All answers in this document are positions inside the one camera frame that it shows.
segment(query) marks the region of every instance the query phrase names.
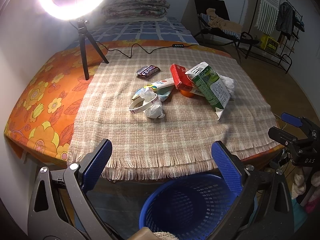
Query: brown blanket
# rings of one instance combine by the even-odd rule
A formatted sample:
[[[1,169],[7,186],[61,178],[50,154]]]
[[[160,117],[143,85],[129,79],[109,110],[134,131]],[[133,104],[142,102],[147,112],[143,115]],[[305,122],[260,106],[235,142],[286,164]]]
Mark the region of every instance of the brown blanket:
[[[126,53],[130,48],[121,50]],[[139,47],[133,48],[132,59],[111,52],[108,60],[110,64],[100,65],[81,103],[68,164],[80,161],[108,138],[113,153],[104,178],[159,179],[214,168],[211,144],[217,140],[240,159],[277,145],[268,137],[268,129],[276,126],[270,106],[236,60],[195,49],[168,48],[148,55]],[[164,101],[162,119],[128,111],[138,88],[171,77],[172,63],[190,69],[202,61],[237,81],[236,99],[229,101],[219,121],[204,98],[186,98],[177,90]],[[144,65],[157,65],[161,72],[148,81],[139,79],[135,73]]]
[[[208,25],[210,27],[219,28],[239,34],[242,32],[242,26],[240,24],[219,17],[218,15],[216,15],[215,11],[216,10],[212,8],[207,9],[207,15],[209,15],[211,19],[211,21],[208,22]]]

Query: blue textured pad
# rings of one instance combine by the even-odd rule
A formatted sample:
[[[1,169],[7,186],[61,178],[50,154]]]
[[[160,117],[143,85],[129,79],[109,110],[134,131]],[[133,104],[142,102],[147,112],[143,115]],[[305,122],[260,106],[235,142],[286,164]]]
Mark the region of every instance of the blue textured pad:
[[[287,114],[287,113],[283,113],[281,114],[281,120],[284,122],[287,122],[295,127],[301,127],[302,126],[302,122],[300,120],[300,118],[295,117],[291,114]]]
[[[218,142],[212,144],[211,154],[229,189],[239,195],[243,188],[242,176]]]
[[[107,140],[103,146],[98,150],[88,168],[82,174],[83,192],[92,190],[96,185],[101,173],[103,172],[108,160],[112,154],[112,143]]]

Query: orange round object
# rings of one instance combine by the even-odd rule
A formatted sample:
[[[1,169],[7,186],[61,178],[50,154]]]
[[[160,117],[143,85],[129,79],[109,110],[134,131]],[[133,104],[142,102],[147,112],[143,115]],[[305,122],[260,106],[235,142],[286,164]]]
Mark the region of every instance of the orange round object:
[[[191,97],[193,97],[195,94],[193,94],[193,93],[190,93],[190,92],[188,92],[188,91],[184,91],[184,90],[180,90],[180,93],[182,94],[182,95],[184,95],[185,97],[187,97],[187,98],[191,98]]]

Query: metal screw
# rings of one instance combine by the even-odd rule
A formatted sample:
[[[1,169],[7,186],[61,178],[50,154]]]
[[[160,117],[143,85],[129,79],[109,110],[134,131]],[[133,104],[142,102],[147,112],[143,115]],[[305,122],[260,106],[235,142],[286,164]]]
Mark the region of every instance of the metal screw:
[[[79,164],[78,163],[72,163],[72,164],[70,164],[70,166],[69,166],[69,168],[71,169],[71,170],[76,170],[76,169],[78,169],[78,167],[79,167]]]
[[[282,171],[281,169],[276,169],[276,174],[282,175],[282,174],[283,174],[283,171]]]
[[[42,167],[42,168],[40,169],[40,172],[41,172],[41,173],[46,173],[46,172],[47,172],[47,170],[48,170],[48,168],[47,168],[47,167]]]
[[[245,168],[246,168],[247,171],[253,171],[254,170],[254,166],[251,165],[251,164],[246,165]]]

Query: blue plastic basket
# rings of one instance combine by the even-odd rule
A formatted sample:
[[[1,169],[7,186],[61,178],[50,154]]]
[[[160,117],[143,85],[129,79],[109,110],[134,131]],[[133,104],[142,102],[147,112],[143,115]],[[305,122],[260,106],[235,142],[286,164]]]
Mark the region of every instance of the blue plastic basket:
[[[204,240],[236,197],[224,179],[212,174],[174,179],[146,200],[139,227],[148,227],[152,232],[170,232],[180,240]]]

